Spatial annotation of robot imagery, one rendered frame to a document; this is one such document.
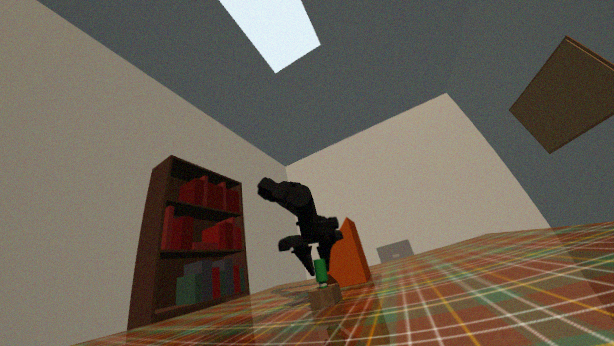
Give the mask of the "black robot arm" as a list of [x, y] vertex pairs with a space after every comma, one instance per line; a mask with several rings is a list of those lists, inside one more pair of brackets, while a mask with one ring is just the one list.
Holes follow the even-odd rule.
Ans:
[[[310, 189], [297, 182], [282, 181], [276, 183], [270, 178], [262, 178], [257, 184], [257, 194], [264, 200], [276, 202], [297, 218], [307, 213], [317, 213], [314, 200]], [[307, 233], [309, 231], [318, 235], [335, 234], [335, 230], [339, 228], [337, 217], [326, 218], [321, 216], [318, 222], [307, 223]]]

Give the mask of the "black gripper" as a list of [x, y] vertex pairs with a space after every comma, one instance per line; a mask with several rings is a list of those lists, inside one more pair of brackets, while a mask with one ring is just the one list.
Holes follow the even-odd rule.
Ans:
[[307, 233], [307, 223], [318, 222], [321, 220], [321, 216], [317, 216], [317, 213], [307, 213], [298, 217], [296, 225], [300, 227], [300, 235], [287, 236], [279, 242], [279, 252], [289, 250], [293, 248], [291, 253], [294, 253], [297, 258], [303, 263], [307, 271], [311, 276], [315, 276], [314, 265], [311, 256], [312, 246], [308, 244], [319, 243], [319, 247], [316, 247], [320, 256], [320, 259], [325, 259], [326, 271], [329, 272], [330, 250], [336, 241], [343, 239], [340, 230], [335, 230], [335, 234], [318, 235], [309, 231]]

